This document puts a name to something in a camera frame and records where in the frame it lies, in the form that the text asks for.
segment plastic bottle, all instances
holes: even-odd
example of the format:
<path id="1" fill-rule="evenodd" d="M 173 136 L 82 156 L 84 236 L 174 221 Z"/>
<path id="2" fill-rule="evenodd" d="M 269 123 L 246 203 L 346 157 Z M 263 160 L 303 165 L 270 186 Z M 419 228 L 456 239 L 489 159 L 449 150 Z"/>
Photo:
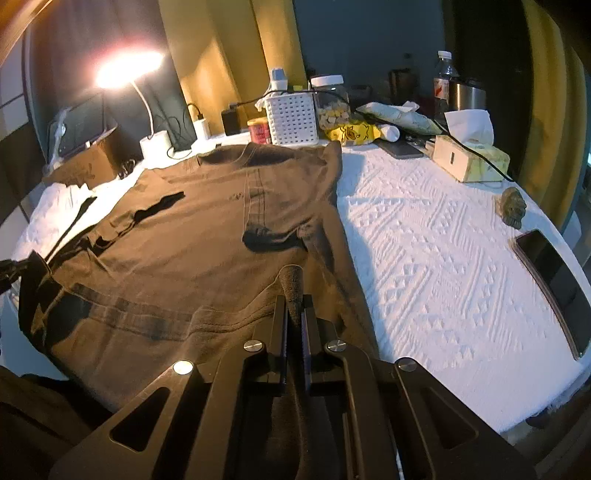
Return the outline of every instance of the plastic bottle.
<path id="1" fill-rule="evenodd" d="M 445 112 L 449 111 L 449 82 L 457 79 L 458 74 L 452 63 L 452 53 L 440 50 L 439 64 L 437 65 L 437 75 L 433 80 L 435 94 L 435 119 L 445 122 Z"/>

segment black charger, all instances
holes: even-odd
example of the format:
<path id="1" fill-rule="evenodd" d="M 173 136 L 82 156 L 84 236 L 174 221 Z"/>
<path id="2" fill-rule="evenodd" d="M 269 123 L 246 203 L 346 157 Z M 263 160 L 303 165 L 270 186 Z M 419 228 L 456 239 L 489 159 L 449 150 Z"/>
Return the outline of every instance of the black charger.
<path id="1" fill-rule="evenodd" d="M 238 135 L 240 133 L 240 120 L 238 119 L 238 110 L 230 106 L 228 110 L 222 111 L 223 130 L 227 137 Z"/>

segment desk lamp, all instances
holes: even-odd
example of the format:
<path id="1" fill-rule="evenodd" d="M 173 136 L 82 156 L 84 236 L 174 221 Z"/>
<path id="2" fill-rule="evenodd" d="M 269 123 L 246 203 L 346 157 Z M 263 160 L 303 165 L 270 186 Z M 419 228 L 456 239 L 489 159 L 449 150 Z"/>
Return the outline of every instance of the desk lamp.
<path id="1" fill-rule="evenodd" d="M 148 102 L 135 83 L 140 77 L 157 70 L 162 63 L 162 59 L 163 56 L 154 51 L 122 52 L 104 62 L 96 78 L 96 84 L 102 89 L 121 88 L 130 83 L 138 92 L 150 116 L 150 135 L 139 142 L 144 158 L 161 153 L 162 149 L 166 152 L 171 145 L 166 130 L 154 134 L 152 110 L 150 110 Z"/>

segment glass jar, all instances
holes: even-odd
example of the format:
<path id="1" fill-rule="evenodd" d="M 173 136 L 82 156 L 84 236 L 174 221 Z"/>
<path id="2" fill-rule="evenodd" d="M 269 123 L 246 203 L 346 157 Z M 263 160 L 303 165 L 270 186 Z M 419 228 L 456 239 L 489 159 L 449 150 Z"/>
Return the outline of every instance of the glass jar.
<path id="1" fill-rule="evenodd" d="M 351 110 L 343 76 L 313 77 L 310 84 L 311 89 L 315 90 L 314 103 L 320 128 L 328 131 L 348 124 Z"/>

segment cardboard box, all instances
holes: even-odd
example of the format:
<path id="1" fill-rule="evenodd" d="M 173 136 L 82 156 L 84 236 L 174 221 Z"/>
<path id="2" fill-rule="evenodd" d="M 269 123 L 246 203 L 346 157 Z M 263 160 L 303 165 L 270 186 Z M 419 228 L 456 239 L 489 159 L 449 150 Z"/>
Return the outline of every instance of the cardboard box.
<path id="1" fill-rule="evenodd" d="M 63 165 L 43 178 L 43 182 L 46 185 L 64 183 L 79 187 L 86 183 L 92 190 L 101 183 L 113 180 L 121 169 L 121 162 L 115 154 L 114 143 L 117 138 L 116 135 L 112 135 L 114 130 L 115 128 L 106 132 L 89 148 L 66 160 Z"/>
<path id="2" fill-rule="evenodd" d="M 470 148 L 488 158 L 504 174 L 509 169 L 509 155 L 492 145 L 475 144 Z M 478 155 L 465 149 L 447 135 L 435 140 L 433 161 L 461 182 L 501 181 L 503 177 Z"/>

